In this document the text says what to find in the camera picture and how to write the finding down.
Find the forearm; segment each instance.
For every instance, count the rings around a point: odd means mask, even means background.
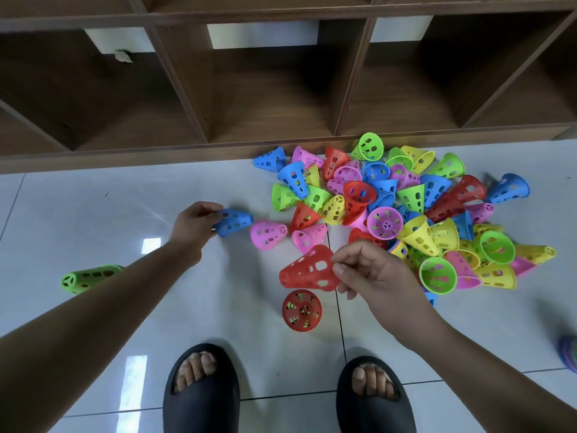
[[[169,243],[1,338],[0,429],[50,429],[188,268]]]
[[[446,322],[415,351],[445,380],[488,433],[569,433],[577,411]]]

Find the slipper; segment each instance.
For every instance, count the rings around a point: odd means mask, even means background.
[[[391,378],[399,400],[391,401],[372,395],[360,397],[351,382],[356,367],[371,363],[379,366]],[[351,360],[340,374],[336,390],[336,415],[342,433],[416,433],[413,408],[405,388],[385,362],[375,357],[362,356]]]
[[[203,351],[214,356],[216,371],[175,394],[180,365],[192,353]],[[201,343],[180,356],[170,371],[162,404],[164,433],[237,433],[240,404],[238,377],[230,358],[220,346]]]

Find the foot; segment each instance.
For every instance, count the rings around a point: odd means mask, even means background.
[[[380,366],[365,363],[353,371],[353,392],[360,397],[378,395],[387,400],[397,401],[399,393],[391,378]]]
[[[216,372],[216,360],[211,353],[192,353],[178,369],[174,393],[182,392],[188,386]]]

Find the tile floor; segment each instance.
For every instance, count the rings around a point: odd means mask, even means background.
[[[435,149],[442,156],[449,149]],[[531,196],[497,207],[492,219],[520,242],[548,244],[559,256],[522,279],[514,291],[479,288],[442,298],[451,324],[519,371],[577,407],[577,375],[554,350],[558,334],[577,331],[572,264],[577,180],[574,141],[451,148],[468,173],[525,176]],[[0,176],[0,335],[67,300],[63,274],[106,263],[128,265],[142,240],[165,242],[177,214],[196,200],[249,210],[289,223],[292,210],[270,206],[274,174],[247,160]],[[337,249],[342,226],[329,229]],[[258,251],[248,231],[212,240],[54,433],[162,431],[163,389],[175,359],[191,345],[228,348],[241,380],[241,431],[338,431],[336,382],[346,358],[372,352],[385,360],[411,398],[420,432],[481,431],[480,426],[414,353],[380,328],[361,300],[319,293],[323,317],[311,333],[290,331],[280,315],[287,291],[278,272],[299,256],[289,240]],[[126,398],[126,372],[137,364],[139,398]],[[443,401],[433,405],[431,401]]]

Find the person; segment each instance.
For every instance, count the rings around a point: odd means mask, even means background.
[[[2,432],[48,431],[117,355],[177,279],[202,257],[223,207],[197,202],[168,242],[89,291],[0,339]],[[577,411],[460,334],[430,306],[413,273],[368,241],[332,257],[338,292],[361,296],[379,324],[420,355],[489,433],[575,431]],[[382,360],[359,357],[337,387],[343,432],[416,431],[402,384]],[[235,432],[238,379],[226,352],[200,344],[178,359],[163,404],[165,433]]]

